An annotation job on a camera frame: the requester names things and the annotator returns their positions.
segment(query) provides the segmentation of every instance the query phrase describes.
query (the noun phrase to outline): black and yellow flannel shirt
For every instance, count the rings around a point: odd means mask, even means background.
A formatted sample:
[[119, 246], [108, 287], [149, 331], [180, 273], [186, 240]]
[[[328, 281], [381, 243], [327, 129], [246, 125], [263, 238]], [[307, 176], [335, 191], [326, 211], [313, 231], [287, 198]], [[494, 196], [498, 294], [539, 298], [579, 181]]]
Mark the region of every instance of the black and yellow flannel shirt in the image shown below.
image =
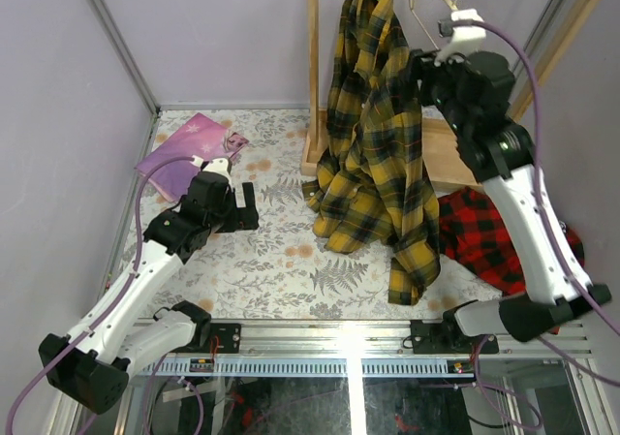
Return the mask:
[[392, 2], [344, 3], [329, 147], [303, 190], [327, 249], [351, 253], [377, 239], [393, 247], [388, 301], [415, 304], [440, 271], [439, 204], [422, 161], [417, 86], [403, 86], [410, 50]]

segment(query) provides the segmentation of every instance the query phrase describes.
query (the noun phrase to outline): red plaid shirt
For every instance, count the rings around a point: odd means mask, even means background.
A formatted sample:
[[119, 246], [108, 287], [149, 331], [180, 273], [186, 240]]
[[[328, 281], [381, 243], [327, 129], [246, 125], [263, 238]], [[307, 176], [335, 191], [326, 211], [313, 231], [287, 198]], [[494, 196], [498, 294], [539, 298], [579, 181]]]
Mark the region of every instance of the red plaid shirt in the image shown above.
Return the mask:
[[[524, 292], [521, 262], [491, 199], [463, 188], [439, 198], [439, 206], [441, 252], [507, 295]], [[575, 257], [583, 265], [581, 240], [568, 227], [563, 229]]]

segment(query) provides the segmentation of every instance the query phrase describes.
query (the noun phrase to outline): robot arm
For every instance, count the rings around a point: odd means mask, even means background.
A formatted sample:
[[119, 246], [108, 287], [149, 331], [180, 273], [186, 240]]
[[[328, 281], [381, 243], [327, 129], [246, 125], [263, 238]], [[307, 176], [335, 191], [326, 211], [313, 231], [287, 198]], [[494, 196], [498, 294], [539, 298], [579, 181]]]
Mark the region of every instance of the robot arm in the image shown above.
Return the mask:
[[[475, 10], [468, 10], [440, 22], [440, 32], [452, 36], [445, 48], [412, 52], [408, 83], [419, 88], [424, 106], [436, 106], [446, 118], [459, 156], [500, 212], [521, 260], [527, 294], [474, 301], [447, 311], [444, 333], [454, 342], [493, 333], [509, 333], [526, 342], [582, 316], [591, 306], [564, 277], [544, 230], [534, 197], [534, 144], [507, 116], [514, 75], [503, 56], [478, 51], [483, 29], [452, 27], [468, 18], [481, 20]], [[541, 185], [545, 212], [576, 281], [599, 304], [609, 302], [607, 286], [594, 285], [574, 259], [542, 177]]]
[[[245, 207], [236, 206], [228, 159], [204, 163], [178, 210], [159, 214], [144, 232], [139, 267], [133, 262], [101, 300], [67, 335], [48, 335], [39, 347], [44, 365], [85, 330], [90, 334], [47, 374], [48, 381], [96, 414], [111, 408], [127, 383], [149, 363], [179, 347], [200, 349], [210, 332], [210, 315], [188, 301], [174, 305], [163, 319], [128, 335], [150, 299], [212, 233], [255, 230], [258, 212], [251, 183], [243, 184]], [[91, 330], [96, 318], [117, 299], [129, 276], [136, 277], [106, 319]]]

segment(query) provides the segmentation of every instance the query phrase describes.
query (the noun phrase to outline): white wall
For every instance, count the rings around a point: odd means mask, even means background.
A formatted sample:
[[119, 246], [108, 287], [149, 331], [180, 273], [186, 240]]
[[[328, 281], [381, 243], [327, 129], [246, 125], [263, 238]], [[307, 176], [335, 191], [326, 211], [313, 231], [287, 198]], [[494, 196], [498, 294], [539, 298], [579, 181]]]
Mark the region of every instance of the white wall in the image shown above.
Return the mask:
[[[586, 270], [607, 283], [620, 321], [620, 0], [603, 0], [542, 89], [542, 156], [554, 206], [585, 244]], [[531, 125], [531, 116], [524, 123]], [[620, 338], [585, 321], [601, 372], [620, 380]], [[620, 422], [620, 390], [607, 387]]]
[[[100, 291], [149, 114], [86, 0], [0, 0], [0, 420]], [[42, 433], [47, 382], [15, 435]]]
[[[160, 103], [308, 104], [306, 0], [107, 0], [142, 74]], [[322, 93], [344, 0], [320, 0]], [[447, 14], [419, 0], [432, 33]], [[547, 0], [461, 0], [525, 43]], [[408, 11], [396, 11], [412, 47], [431, 47]], [[488, 47], [513, 54], [495, 39]]]

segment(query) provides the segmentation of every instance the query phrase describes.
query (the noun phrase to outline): patterned table surface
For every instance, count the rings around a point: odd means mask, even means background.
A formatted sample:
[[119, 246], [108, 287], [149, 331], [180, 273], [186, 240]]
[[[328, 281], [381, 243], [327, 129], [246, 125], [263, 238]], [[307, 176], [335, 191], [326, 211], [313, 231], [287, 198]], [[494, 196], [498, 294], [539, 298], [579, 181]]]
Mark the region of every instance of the patterned table surface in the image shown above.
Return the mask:
[[[196, 113], [167, 111], [154, 148]], [[255, 185], [261, 227], [215, 234], [143, 311], [188, 299], [223, 319], [435, 319], [445, 309], [499, 292], [442, 256], [442, 273], [415, 306], [388, 304], [390, 248], [373, 243], [351, 255], [326, 251], [312, 233], [315, 215], [304, 203], [299, 173], [306, 110], [202, 110], [250, 140], [233, 166], [234, 186]], [[144, 226], [168, 203], [148, 185]], [[121, 266], [136, 248], [132, 223]]]

